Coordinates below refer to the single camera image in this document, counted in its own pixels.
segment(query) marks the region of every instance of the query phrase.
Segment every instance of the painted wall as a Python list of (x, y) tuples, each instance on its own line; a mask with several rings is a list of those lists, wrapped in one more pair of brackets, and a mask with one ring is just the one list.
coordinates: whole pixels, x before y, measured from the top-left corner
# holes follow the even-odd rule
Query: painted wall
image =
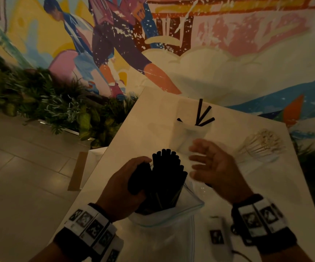
[(315, 0), (0, 0), (0, 55), (94, 94), (151, 86), (283, 121), (315, 148)]

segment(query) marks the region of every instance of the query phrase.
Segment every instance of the painted jacket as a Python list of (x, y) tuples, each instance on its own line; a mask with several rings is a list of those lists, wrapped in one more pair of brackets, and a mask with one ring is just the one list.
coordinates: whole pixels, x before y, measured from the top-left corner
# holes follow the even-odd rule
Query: painted jacket
[(132, 11), (137, 7), (138, 2), (145, 3), (146, 0), (88, 0), (88, 5), (96, 25), (104, 21), (114, 24), (112, 13), (134, 25), (135, 18)]
[(77, 53), (88, 52), (92, 54), (93, 27), (81, 17), (63, 13), (64, 27), (72, 38)]

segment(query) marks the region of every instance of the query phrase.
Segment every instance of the painted hair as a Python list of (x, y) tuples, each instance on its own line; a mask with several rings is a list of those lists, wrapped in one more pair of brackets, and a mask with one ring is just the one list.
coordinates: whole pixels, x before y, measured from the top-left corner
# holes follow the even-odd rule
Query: painted hair
[(55, 9), (58, 10), (59, 12), (63, 12), (57, 0), (45, 0), (43, 3), (43, 8), (46, 11), (46, 13), (51, 13)]

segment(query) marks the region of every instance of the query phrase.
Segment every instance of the white device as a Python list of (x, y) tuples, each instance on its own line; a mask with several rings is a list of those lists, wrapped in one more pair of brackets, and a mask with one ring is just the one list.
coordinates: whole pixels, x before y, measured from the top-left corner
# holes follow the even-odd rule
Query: white device
[(208, 218), (208, 242), (217, 262), (232, 262), (234, 254), (230, 239), (230, 228), (226, 226), (223, 217), (213, 216)]

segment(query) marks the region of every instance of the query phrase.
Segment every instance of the cable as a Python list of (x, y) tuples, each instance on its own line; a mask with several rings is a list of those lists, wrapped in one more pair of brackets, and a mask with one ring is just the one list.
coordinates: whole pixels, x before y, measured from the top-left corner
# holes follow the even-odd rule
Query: cable
[(244, 259), (246, 259), (248, 262), (252, 262), (252, 260), (250, 260), (247, 256), (245, 256), (243, 253), (240, 253), (239, 251), (232, 250), (231, 252), (232, 252), (233, 254), (242, 256), (242, 257), (243, 257)]

